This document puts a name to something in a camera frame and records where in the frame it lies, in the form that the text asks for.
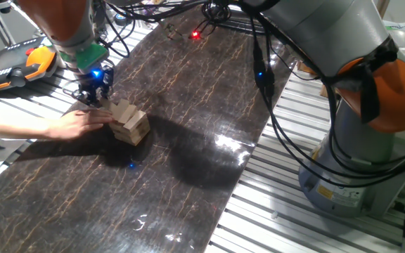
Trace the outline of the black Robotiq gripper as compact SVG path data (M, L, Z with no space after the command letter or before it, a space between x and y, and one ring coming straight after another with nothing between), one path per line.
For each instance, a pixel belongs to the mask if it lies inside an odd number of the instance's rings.
M114 79L114 68L103 66L90 71L88 74L77 77L79 101L90 107L99 108L100 103L92 93L99 90L100 99L109 100Z

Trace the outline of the person right hand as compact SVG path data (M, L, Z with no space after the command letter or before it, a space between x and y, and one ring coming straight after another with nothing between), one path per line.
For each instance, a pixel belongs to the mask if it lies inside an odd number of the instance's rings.
M113 121L112 113L107 110L74 110L59 119L49 120L44 136L49 139L71 140Z

